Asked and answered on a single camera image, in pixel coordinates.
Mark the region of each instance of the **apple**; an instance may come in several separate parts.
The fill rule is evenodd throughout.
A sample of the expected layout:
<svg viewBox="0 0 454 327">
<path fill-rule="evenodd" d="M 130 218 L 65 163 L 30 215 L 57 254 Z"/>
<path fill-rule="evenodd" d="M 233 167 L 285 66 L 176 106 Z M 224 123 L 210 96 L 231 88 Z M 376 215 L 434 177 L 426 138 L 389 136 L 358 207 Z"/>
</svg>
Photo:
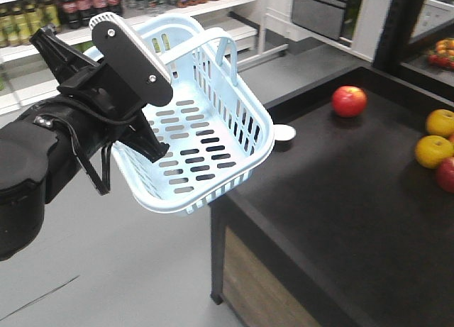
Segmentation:
<svg viewBox="0 0 454 327">
<path fill-rule="evenodd" d="M 444 159 L 435 173 L 438 185 L 454 194 L 454 157 Z"/>
<path fill-rule="evenodd" d="M 333 93 L 331 104 L 338 116 L 352 118 L 364 111 L 367 104 L 367 96 L 359 87 L 342 86 Z"/>
</svg>

